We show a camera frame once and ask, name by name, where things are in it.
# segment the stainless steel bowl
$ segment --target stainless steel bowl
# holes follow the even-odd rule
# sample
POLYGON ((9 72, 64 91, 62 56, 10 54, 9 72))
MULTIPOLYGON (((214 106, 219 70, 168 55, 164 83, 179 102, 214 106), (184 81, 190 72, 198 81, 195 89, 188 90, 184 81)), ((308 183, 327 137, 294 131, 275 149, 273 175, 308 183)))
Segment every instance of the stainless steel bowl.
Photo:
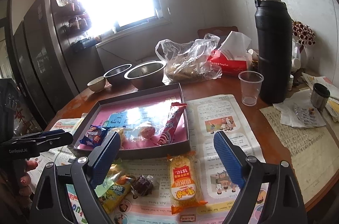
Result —
POLYGON ((128 80, 125 79, 124 74, 128 69, 132 67, 132 64, 124 64, 117 66, 104 74, 104 77, 108 80, 108 82, 113 86, 119 86, 122 84, 126 84, 128 80))
POLYGON ((163 61, 142 63, 128 70, 124 77, 140 90, 161 86, 165 66, 163 61))

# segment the window sill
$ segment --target window sill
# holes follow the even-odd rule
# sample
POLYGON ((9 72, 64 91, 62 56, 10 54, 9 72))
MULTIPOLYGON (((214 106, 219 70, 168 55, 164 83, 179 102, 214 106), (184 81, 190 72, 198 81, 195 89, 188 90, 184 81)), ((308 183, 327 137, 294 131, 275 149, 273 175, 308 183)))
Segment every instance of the window sill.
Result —
POLYGON ((121 37, 130 35, 130 34, 133 34, 135 32, 139 32, 139 31, 142 31, 142 30, 145 30, 145 29, 149 29, 149 28, 152 28, 152 27, 160 26, 160 25, 170 24, 170 23, 171 22, 169 22, 168 20, 161 18, 161 19, 150 21, 148 23, 140 24, 140 25, 137 25, 135 27, 128 28, 126 30, 117 32, 116 34, 113 34, 111 36, 104 38, 100 43, 96 44, 96 47, 100 47, 100 46, 105 45, 105 44, 107 44, 111 41, 114 41, 116 39, 119 39, 121 37))

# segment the metal screw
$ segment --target metal screw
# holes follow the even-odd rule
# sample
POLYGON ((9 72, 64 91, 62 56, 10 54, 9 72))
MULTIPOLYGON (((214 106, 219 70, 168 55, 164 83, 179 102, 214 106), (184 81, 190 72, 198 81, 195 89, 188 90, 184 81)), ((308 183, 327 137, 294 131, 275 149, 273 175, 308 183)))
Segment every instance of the metal screw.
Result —
POLYGON ((83 164, 83 163, 86 163, 87 162, 87 158, 86 157, 80 157, 79 159, 78 159, 78 163, 79 164, 83 164))
POLYGON ((285 168, 287 168, 289 166, 289 163, 286 161, 281 161, 281 165, 285 168))
POLYGON ((255 163, 257 161, 257 158, 255 158, 254 156, 248 156, 247 161, 249 161, 250 163, 255 163))
POLYGON ((53 165, 54 165, 53 162, 48 162, 48 163, 45 165, 45 167, 46 167, 46 168, 51 168, 53 165))

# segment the red tissue package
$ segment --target red tissue package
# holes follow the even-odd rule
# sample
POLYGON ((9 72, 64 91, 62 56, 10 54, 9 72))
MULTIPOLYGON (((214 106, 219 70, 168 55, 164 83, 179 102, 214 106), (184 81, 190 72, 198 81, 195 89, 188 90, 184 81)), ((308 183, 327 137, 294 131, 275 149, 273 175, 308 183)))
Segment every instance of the red tissue package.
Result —
POLYGON ((164 131, 159 137, 158 144, 170 144, 173 141, 174 132, 177 129, 178 122, 187 104, 172 103, 168 114, 167 122, 164 131))
POLYGON ((251 55, 246 52, 250 42, 251 39, 246 35, 231 31, 220 48, 213 50, 207 60, 220 66, 223 74, 237 76, 246 71, 252 62, 251 55))

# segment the bowl rim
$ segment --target bowl rim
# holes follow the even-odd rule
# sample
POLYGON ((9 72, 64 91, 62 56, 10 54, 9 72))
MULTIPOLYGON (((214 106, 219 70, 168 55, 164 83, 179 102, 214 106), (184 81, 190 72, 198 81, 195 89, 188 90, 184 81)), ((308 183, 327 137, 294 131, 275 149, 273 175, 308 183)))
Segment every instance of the bowl rim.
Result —
POLYGON ((94 84, 97 84, 97 83, 103 81, 104 79, 106 79, 104 76, 97 77, 97 78, 91 80, 89 83, 87 83, 87 86, 92 86, 92 85, 94 85, 94 84), (92 81, 94 81, 94 80, 96 80, 96 79, 98 79, 98 78, 102 78, 102 79, 99 80, 99 81, 97 81, 97 82, 95 82, 95 83, 91 83, 92 81))
POLYGON ((137 66, 135 66, 135 67, 133 67, 132 69, 128 70, 128 71, 125 73, 124 77, 125 77, 125 79, 136 79, 136 78, 147 77, 147 76, 149 76, 149 75, 152 75, 152 74, 154 74, 154 73, 156 73, 156 72, 159 72, 160 70, 164 69, 165 66, 166 66, 166 62, 164 62, 164 61, 148 61, 148 62, 146 62, 146 63, 138 64, 137 66), (128 77, 128 75, 130 74, 130 72, 132 72, 133 70, 135 70, 135 69, 137 69, 137 68, 139 68, 139 67, 141 67, 141 66, 148 65, 148 64, 152 64, 152 63, 160 63, 160 64, 162 64, 162 67, 159 68, 158 70, 156 70, 156 71, 150 73, 150 74, 147 74, 147 75, 143 75, 143 76, 135 77, 135 78, 129 78, 129 77, 128 77))
POLYGON ((111 70, 109 70, 109 71, 107 71, 105 74, 104 74, 104 77, 105 78, 110 78, 110 77, 114 77, 114 76, 116 76, 116 75, 119 75, 119 74, 121 74, 122 72, 126 72, 128 69, 130 69, 132 67, 132 64, 130 64, 130 63, 127 63, 127 64, 123 64, 123 65, 119 65, 119 66, 117 66, 117 67, 114 67, 113 69, 111 69, 111 70), (115 69, 118 69, 118 68, 120 68, 120 67, 123 67, 123 66, 129 66, 127 69, 125 69, 124 71, 121 71, 121 72, 119 72, 119 73, 116 73, 116 74, 113 74, 113 75, 110 75, 110 76, 107 76, 107 74, 109 73, 109 72, 111 72, 111 71, 113 71, 113 70, 115 70, 115 69))

